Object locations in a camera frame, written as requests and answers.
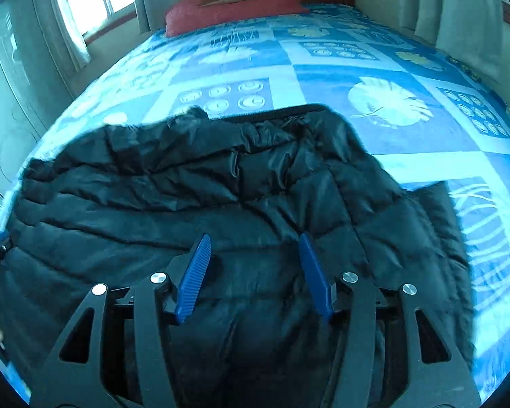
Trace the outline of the black puffer jacket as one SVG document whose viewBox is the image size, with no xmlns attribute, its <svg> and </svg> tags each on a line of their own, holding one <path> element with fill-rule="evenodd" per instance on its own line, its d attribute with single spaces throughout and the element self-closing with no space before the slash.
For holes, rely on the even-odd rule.
<svg viewBox="0 0 510 408">
<path fill-rule="evenodd" d="M 333 275 L 415 285 L 464 360 L 474 357 L 470 268 L 448 187 L 404 190 L 320 105 L 99 128 L 27 164 L 6 228 L 0 327 L 27 385 L 93 285 L 134 285 L 202 234 L 212 239 L 202 292 L 171 334 L 187 407 L 321 404 L 342 337 L 315 311 L 303 233 Z"/>
</svg>

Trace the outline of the white wardrobe with circles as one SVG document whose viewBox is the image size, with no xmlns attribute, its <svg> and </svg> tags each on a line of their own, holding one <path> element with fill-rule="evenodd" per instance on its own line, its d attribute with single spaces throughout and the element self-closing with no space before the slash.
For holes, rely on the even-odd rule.
<svg viewBox="0 0 510 408">
<path fill-rule="evenodd" d="M 24 161 L 72 102 L 35 0 L 0 5 L 0 207 Z"/>
</svg>

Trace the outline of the far left sheer curtain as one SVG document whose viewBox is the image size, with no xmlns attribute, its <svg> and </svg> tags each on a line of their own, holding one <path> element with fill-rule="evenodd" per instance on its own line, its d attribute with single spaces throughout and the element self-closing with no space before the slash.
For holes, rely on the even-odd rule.
<svg viewBox="0 0 510 408">
<path fill-rule="evenodd" d="M 68 0 L 51 0 L 51 5 L 58 30 L 62 35 L 62 40 L 71 61 L 71 67 L 74 73 L 77 73 L 91 62 L 84 37 L 75 24 Z"/>
</svg>

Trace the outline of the blue patterned bed cover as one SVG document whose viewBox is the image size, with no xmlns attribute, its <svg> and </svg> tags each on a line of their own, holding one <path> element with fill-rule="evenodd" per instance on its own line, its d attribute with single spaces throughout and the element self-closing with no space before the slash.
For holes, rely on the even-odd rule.
<svg viewBox="0 0 510 408">
<path fill-rule="evenodd" d="M 415 285 L 388 289 L 351 271 L 333 275 L 311 237 L 333 300 L 334 315 L 323 320 L 342 337 L 317 407 L 487 401 L 510 373 L 510 110 L 456 60 L 349 6 L 313 5 L 299 15 L 173 38 L 153 34 L 43 135 L 4 198 L 0 232 L 27 164 L 56 157 L 82 135 L 145 127 L 194 109 L 227 120 L 306 105 L 348 122 L 404 190 L 446 184 L 474 305 L 474 357 L 466 362 Z M 187 407 L 170 346 L 173 331 L 194 313 L 177 324 L 180 262 L 191 248 L 134 285 L 93 285 L 35 383 L 23 381 L 33 402 L 50 390 L 70 405 L 96 387 L 113 405 Z"/>
</svg>

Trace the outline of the red pillow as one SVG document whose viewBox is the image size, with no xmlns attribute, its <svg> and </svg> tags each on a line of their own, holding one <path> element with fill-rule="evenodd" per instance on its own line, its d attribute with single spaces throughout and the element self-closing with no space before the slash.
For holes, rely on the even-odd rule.
<svg viewBox="0 0 510 408">
<path fill-rule="evenodd" d="M 202 6 L 202 0 L 180 0 L 165 15 L 166 36 L 173 38 L 233 21 L 307 13 L 301 0 L 244 0 Z"/>
</svg>

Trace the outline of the right window curtain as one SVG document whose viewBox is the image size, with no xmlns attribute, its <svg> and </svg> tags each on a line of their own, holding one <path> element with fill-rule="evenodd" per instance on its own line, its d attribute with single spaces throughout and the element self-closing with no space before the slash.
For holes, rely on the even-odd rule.
<svg viewBox="0 0 510 408">
<path fill-rule="evenodd" d="M 489 78 L 500 74 L 502 0 L 399 0 L 399 26 Z"/>
</svg>

